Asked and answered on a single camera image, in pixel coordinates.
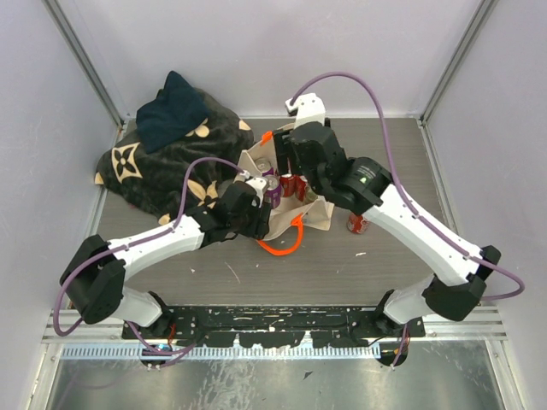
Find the red cola can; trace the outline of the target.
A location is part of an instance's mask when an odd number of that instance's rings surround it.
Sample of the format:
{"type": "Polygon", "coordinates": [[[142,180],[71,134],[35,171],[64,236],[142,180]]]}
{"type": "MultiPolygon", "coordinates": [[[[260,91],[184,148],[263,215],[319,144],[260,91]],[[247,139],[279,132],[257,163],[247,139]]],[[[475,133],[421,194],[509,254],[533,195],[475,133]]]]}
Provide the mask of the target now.
{"type": "Polygon", "coordinates": [[[350,213],[346,226],[352,233],[363,234],[370,226],[370,222],[361,214],[350,213]]]}
{"type": "Polygon", "coordinates": [[[283,197],[293,196],[296,189],[296,176],[289,173],[280,175],[279,184],[281,186],[283,197]]]}
{"type": "Polygon", "coordinates": [[[295,197],[300,202],[305,202],[308,181],[304,176],[295,177],[295,197]]]}

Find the beige canvas tote bag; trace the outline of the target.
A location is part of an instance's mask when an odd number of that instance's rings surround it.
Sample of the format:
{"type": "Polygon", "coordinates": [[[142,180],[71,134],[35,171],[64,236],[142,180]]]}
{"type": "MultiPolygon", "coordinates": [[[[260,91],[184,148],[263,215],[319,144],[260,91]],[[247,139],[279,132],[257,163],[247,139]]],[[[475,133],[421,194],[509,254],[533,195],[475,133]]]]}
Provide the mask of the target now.
{"type": "MultiPolygon", "coordinates": [[[[283,126],[277,130],[291,130],[292,126],[283,126]]],[[[250,149],[245,149],[240,154],[238,166],[244,171],[248,171],[252,176],[262,177],[255,166],[255,159],[267,158],[273,165],[275,175],[279,179],[279,171],[274,151],[273,132],[269,131],[262,135],[259,142],[255,143],[250,149]]],[[[285,256],[295,252],[301,245],[305,228],[314,228],[321,231],[327,231],[331,226],[331,218],[334,205],[326,201],[322,196],[311,203],[300,202],[293,196],[281,197],[280,205],[271,210],[269,217],[269,233],[258,242],[258,244],[268,253],[274,256],[285,256]],[[297,229],[296,242],[289,248],[276,249],[270,242],[280,237],[288,229],[295,227],[297,229]]]]}

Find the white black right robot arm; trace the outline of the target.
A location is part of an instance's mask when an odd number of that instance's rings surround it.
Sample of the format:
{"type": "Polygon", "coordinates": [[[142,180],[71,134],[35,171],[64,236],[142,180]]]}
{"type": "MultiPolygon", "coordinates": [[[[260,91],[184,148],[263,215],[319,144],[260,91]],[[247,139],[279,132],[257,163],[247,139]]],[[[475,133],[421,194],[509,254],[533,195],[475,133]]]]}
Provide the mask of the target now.
{"type": "Polygon", "coordinates": [[[402,198],[391,173],[368,157],[348,157],[329,126],[309,122],[272,136],[282,173],[302,176],[312,191],[389,232],[431,269],[432,274],[402,290],[389,290],[374,312],[384,336],[395,336],[409,321],[437,314],[462,321],[479,304],[501,253],[460,238],[414,200],[402,198]]]}

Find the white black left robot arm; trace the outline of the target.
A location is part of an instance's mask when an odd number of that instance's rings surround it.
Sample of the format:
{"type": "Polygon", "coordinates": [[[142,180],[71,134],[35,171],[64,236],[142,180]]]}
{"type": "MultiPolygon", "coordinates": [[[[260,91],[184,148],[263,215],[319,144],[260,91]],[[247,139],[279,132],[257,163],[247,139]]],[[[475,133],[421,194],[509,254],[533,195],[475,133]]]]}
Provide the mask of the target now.
{"type": "Polygon", "coordinates": [[[179,221],[111,241],[88,237],[61,276],[61,287],[88,325],[117,318],[140,325],[152,338],[164,337],[171,328],[166,306],[149,292],[128,288],[127,280],[170,257],[237,235],[264,238],[271,211],[264,199],[267,186],[263,177],[236,181],[212,207],[193,208],[179,221]]]}

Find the dark floral plush blanket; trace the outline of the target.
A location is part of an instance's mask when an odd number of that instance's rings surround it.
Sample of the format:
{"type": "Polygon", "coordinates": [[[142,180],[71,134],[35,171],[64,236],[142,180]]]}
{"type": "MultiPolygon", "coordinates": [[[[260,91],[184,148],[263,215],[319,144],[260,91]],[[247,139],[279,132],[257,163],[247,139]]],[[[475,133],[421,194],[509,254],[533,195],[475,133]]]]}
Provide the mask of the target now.
{"type": "Polygon", "coordinates": [[[134,128],[102,154],[96,167],[96,185],[154,215],[161,225],[178,216],[185,174],[193,161],[217,157],[236,164],[241,152],[254,143],[253,131],[236,113],[208,92],[195,92],[209,110],[196,129],[148,154],[134,128]]]}

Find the navy blue cloth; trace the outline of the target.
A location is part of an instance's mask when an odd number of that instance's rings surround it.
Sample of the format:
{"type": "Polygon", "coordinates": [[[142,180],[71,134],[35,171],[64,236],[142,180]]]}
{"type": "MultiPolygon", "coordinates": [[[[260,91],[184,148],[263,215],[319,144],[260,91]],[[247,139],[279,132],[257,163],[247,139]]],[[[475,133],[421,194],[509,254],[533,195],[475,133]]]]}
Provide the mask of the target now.
{"type": "Polygon", "coordinates": [[[197,91],[170,71],[156,98],[138,109],[136,126],[145,152],[152,154],[193,132],[208,116],[197,91]]]}

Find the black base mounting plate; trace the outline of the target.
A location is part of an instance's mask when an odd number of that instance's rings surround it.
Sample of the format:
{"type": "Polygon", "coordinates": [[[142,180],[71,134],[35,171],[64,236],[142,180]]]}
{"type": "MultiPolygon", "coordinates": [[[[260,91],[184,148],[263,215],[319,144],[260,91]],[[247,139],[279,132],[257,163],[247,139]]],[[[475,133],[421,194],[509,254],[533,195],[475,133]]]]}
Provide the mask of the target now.
{"type": "Polygon", "coordinates": [[[138,328],[148,342],[171,337],[179,346],[195,343],[211,348],[245,349],[300,345],[310,337],[312,347],[321,349],[368,347],[382,337],[424,337],[421,318],[407,325],[382,329],[373,307],[360,306],[171,306],[171,322],[162,334],[138,328]]]}

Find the right aluminium frame post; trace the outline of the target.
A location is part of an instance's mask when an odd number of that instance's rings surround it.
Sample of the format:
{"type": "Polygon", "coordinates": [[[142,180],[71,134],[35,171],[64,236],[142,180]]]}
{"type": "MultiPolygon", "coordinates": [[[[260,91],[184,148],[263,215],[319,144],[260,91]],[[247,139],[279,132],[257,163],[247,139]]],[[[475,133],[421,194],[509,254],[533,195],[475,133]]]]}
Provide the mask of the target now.
{"type": "Polygon", "coordinates": [[[448,90],[452,80],[455,78],[458,70],[464,63],[473,44],[479,36],[485,23],[488,21],[491,12],[497,6],[498,0],[481,0],[477,9],[473,12],[472,18],[467,24],[449,63],[444,69],[437,85],[435,86],[431,97],[429,98],[423,113],[419,117],[420,123],[426,126],[432,118],[437,106],[441,102],[445,92],[448,90]]]}

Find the aluminium frame post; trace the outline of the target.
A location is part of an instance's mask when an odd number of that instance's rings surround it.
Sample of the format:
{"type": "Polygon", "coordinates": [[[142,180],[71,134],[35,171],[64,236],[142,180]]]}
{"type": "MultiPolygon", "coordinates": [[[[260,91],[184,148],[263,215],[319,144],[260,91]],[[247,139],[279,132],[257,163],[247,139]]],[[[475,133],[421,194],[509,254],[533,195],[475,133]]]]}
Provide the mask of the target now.
{"type": "Polygon", "coordinates": [[[97,51],[91,51],[95,44],[75,2],[43,1],[43,4],[110,117],[118,126],[124,126],[131,115],[125,113],[110,75],[104,69],[98,70],[101,58],[97,51]]]}
{"type": "Polygon", "coordinates": [[[497,6],[498,0],[481,0],[477,9],[473,12],[472,18],[467,24],[449,63],[444,69],[437,85],[435,86],[431,97],[429,98],[423,113],[419,117],[420,123],[426,126],[432,118],[437,106],[441,102],[445,92],[448,90],[452,80],[455,78],[458,70],[464,63],[473,44],[479,36],[485,23],[488,21],[491,12],[497,6]]]}

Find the left aluminium frame post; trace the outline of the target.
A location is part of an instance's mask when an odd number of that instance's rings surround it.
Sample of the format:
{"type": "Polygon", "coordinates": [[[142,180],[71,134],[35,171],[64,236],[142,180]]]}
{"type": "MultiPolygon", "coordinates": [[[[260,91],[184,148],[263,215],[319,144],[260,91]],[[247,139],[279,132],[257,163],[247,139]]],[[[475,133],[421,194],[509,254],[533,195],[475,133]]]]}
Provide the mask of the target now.
{"type": "Polygon", "coordinates": [[[131,115],[125,113],[110,75],[104,69],[98,70],[101,58],[97,51],[91,51],[95,44],[75,2],[43,1],[43,4],[110,117],[118,126],[124,126],[131,115]]]}

